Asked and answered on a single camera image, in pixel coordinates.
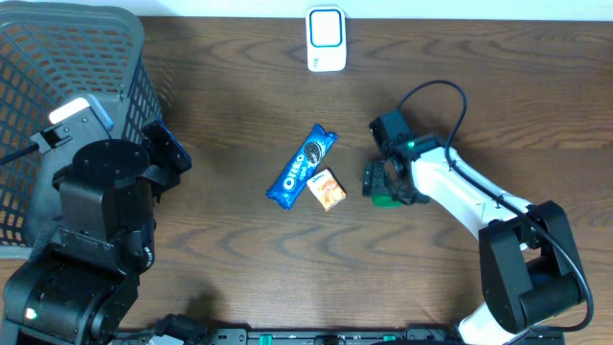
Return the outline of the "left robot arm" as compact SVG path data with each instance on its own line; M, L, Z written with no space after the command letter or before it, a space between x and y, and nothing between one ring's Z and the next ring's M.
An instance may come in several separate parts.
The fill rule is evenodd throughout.
M55 171L60 215L4 289L4 344L106 344L155 260L153 206L192 161L160 120L99 139Z

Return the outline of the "small orange snack packet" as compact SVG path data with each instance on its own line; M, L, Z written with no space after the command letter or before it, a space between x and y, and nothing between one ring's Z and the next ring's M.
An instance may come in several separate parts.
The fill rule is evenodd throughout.
M310 178L306 185L326 211L347 197L344 188L330 169L318 172Z

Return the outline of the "green lidded white jar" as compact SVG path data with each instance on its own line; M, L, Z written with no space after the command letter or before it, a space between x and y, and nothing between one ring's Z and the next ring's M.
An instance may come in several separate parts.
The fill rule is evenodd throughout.
M398 199L393 194L372 194L371 200L373 205L377 208L397 208L404 205L401 199Z

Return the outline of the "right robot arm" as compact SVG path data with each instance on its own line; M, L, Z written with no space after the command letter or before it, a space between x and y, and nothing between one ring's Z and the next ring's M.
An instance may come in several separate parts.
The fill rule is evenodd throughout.
M553 201L534 205L496 186L437 136L384 138L365 169L375 204L439 203L477 240L483 304L447 333L462 344L562 344L586 327L546 320L591 305L570 223Z

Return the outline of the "blue Oreo cookie pack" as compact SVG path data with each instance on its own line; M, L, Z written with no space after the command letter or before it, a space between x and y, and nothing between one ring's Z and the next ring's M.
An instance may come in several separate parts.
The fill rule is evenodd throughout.
M283 209L291 209L336 141L336 133L315 124L265 195Z

